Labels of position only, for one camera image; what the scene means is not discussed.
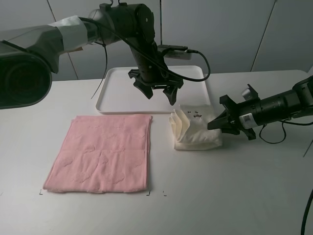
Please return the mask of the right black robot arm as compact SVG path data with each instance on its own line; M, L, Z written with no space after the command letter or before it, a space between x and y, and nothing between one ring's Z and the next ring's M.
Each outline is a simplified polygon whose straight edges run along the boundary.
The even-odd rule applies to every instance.
M220 129L222 133L239 135L243 132L248 140L256 139L253 128L266 127L273 122L309 126L312 123L295 123L290 120L313 114L313 77L296 83L289 91L260 99L248 85L242 92L244 102L236 103L228 95L220 97L224 111L207 124L208 130Z

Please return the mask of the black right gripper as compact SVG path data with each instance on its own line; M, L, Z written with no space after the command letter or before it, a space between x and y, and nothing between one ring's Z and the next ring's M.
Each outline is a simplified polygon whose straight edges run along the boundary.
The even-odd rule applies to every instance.
M240 104L234 102L228 95L220 97L220 104L224 106L225 110L222 114L207 124L208 130L221 129L224 134L239 135L243 132L248 140L255 140L256 134L252 128L244 128L239 116Z

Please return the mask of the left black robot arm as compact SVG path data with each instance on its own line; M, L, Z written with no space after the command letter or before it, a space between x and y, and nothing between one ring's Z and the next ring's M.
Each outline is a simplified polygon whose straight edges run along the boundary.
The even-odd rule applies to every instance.
M162 89L171 105L183 80L169 71L155 43L154 15L144 4L103 3L91 18L72 16L52 24L13 31L0 42L0 107L27 107L42 101L59 71L61 54L88 44L129 45L137 68L128 75L147 98Z

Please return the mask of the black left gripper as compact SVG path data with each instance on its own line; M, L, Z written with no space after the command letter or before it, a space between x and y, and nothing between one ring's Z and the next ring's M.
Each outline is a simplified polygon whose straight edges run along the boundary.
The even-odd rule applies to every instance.
M139 89L148 99L153 96L153 90L156 87L165 87L163 93L168 98L169 104L173 106L177 100L177 88L181 88L183 80L176 78L168 73L162 73L158 70L141 71L131 69L128 72L129 78L134 78L134 87Z

